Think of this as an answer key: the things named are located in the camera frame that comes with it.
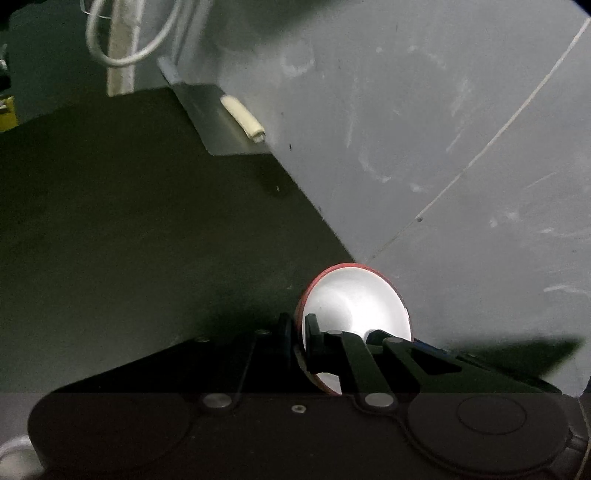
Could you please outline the white bowl red rim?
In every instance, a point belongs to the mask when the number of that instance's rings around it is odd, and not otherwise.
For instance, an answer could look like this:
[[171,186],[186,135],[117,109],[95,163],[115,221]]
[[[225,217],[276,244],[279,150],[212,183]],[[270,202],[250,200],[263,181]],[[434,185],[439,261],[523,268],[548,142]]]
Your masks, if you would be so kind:
[[371,333],[382,330],[407,341],[414,339],[408,309],[393,284],[363,264],[329,267],[304,291],[294,313],[300,359],[307,343],[305,318],[310,314],[322,332],[349,332],[366,341]]

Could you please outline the yellow bin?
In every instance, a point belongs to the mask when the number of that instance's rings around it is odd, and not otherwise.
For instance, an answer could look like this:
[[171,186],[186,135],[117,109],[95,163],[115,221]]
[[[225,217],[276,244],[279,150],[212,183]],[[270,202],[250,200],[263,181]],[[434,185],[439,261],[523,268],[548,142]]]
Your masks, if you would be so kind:
[[18,125],[15,111],[14,97],[0,99],[0,132],[6,132]]

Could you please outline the cream handled utensil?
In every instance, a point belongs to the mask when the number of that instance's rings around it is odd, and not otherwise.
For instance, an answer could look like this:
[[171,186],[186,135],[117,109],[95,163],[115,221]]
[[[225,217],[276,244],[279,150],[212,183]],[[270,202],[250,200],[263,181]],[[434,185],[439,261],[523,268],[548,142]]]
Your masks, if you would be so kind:
[[249,140],[254,143],[263,142],[266,138],[266,130],[238,98],[224,94],[221,96],[221,105],[235,120],[235,123],[242,128]]

